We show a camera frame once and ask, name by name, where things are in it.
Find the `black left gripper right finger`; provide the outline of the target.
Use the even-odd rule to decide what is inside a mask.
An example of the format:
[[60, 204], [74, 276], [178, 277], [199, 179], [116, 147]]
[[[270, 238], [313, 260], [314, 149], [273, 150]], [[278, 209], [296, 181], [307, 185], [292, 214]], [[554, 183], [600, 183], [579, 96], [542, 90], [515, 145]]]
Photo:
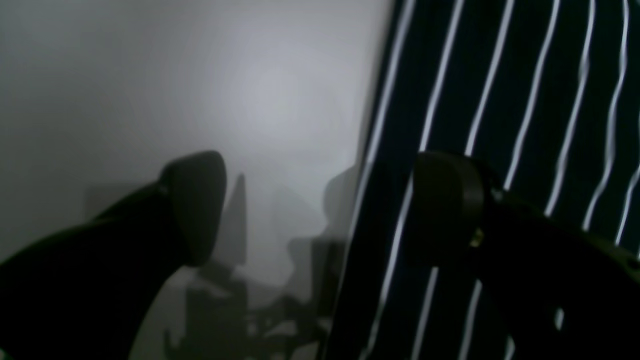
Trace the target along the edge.
[[548, 218], [464, 155], [418, 153], [411, 185], [409, 262], [468, 269], [524, 359], [639, 358], [635, 255]]

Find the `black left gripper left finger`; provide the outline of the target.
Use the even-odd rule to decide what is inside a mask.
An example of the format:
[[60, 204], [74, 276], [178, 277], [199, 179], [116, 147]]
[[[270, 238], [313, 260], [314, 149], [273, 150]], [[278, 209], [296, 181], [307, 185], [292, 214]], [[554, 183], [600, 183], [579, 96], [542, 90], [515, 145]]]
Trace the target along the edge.
[[12, 360], [128, 359], [166, 281], [208, 262], [226, 191], [222, 155], [192, 153], [3, 261], [1, 350]]

